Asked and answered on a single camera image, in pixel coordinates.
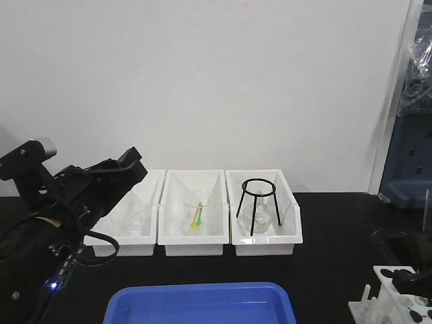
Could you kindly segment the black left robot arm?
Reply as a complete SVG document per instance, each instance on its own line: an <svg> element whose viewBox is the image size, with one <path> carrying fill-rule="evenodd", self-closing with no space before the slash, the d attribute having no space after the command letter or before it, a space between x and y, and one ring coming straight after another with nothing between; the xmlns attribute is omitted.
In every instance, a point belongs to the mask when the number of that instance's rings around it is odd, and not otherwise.
<svg viewBox="0 0 432 324"><path fill-rule="evenodd" d="M113 259L84 259L89 236L119 249L116 239L94 231L97 222L147 174L140 153L87 168L70 165L55 175L48 154L26 142L1 158L1 179L15 182L28 215L1 238L1 322L40 323L54 295L76 265L96 267Z"/></svg>

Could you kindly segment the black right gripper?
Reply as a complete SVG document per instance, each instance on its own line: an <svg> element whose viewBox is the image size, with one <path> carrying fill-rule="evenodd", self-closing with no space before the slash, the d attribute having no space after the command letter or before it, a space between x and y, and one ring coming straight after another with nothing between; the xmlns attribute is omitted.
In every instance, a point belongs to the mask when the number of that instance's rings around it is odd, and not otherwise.
<svg viewBox="0 0 432 324"><path fill-rule="evenodd" d="M415 232L385 230L381 233L382 253L399 265L409 265L414 273L395 270L390 276L401 294L431 299L431 243Z"/></svg>

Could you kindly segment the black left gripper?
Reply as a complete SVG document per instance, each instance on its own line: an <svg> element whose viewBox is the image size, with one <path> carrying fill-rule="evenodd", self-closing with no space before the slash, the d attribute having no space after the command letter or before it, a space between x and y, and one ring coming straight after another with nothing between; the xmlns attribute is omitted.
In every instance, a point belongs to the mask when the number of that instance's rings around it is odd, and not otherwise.
<svg viewBox="0 0 432 324"><path fill-rule="evenodd" d="M69 165L55 175L29 161L20 171L20 195L30 214L20 224L29 232L85 232L106 216L148 174L135 146L119 159L81 168Z"/></svg>

